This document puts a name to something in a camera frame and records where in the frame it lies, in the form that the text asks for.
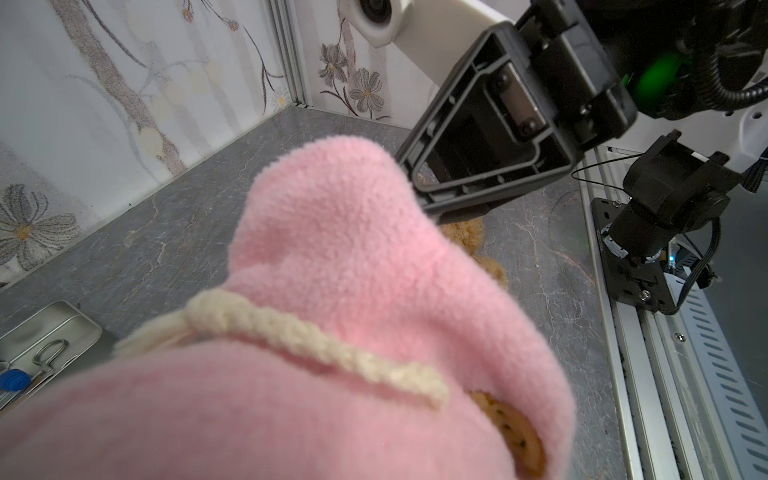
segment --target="cream braided cord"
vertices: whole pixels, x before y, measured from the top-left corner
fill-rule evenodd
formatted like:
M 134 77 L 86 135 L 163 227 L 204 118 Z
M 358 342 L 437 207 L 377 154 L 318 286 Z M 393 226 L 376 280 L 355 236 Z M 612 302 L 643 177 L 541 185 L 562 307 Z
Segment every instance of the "cream braided cord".
M 114 356 L 130 358 L 226 335 L 263 340 L 274 349 L 339 367 L 368 382 L 424 396 L 436 407 L 448 401 L 448 386 L 431 366 L 393 362 L 344 343 L 291 313 L 254 306 L 244 296 L 222 289 L 200 292 L 183 310 L 146 322 L 118 342 Z

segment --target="blue cap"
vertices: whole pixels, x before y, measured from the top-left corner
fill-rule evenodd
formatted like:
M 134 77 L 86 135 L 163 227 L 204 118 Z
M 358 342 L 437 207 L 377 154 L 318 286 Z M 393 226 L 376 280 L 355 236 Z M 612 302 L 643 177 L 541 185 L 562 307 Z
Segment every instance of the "blue cap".
M 32 383 L 32 377 L 19 369 L 11 369 L 0 375 L 0 389 L 9 392 L 19 392 L 27 388 L 30 383 Z

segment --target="floral wallpaper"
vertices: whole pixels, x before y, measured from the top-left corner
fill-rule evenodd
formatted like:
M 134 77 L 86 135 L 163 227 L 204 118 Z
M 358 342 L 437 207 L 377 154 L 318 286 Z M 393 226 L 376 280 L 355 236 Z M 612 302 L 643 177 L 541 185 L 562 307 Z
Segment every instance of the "floral wallpaper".
M 373 48 L 338 0 L 288 0 L 307 102 L 315 108 L 413 127 L 438 87 L 395 45 Z M 484 0 L 520 18 L 529 0 Z
M 290 104 L 280 58 L 269 0 L 0 3 L 0 286 Z

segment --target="gray marble countertop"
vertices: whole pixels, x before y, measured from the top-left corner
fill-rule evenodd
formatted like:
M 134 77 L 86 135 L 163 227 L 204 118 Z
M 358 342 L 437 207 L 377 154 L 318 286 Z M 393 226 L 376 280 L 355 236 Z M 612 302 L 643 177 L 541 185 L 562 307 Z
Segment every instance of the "gray marble countertop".
M 394 153 L 408 131 L 288 108 L 0 290 L 0 335 L 43 306 L 67 300 L 122 337 L 222 283 L 227 245 L 253 178 L 281 154 L 331 134 L 368 137 Z M 510 293 L 549 338 L 571 379 L 579 408 L 571 478 L 626 478 L 578 186 L 556 182 L 492 211 L 485 224 L 485 254 L 507 270 Z

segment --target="pink plush fabric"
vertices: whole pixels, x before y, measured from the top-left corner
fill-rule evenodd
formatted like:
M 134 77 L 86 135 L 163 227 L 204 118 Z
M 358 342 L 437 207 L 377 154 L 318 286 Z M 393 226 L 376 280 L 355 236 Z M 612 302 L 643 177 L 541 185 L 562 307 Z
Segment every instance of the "pink plush fabric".
M 0 423 L 8 478 L 523 478 L 464 393 L 523 412 L 563 478 L 574 401 L 515 301 L 445 240 L 378 145 L 307 145 L 254 182 L 224 288 L 438 369 L 448 405 L 237 339 L 113 362 Z

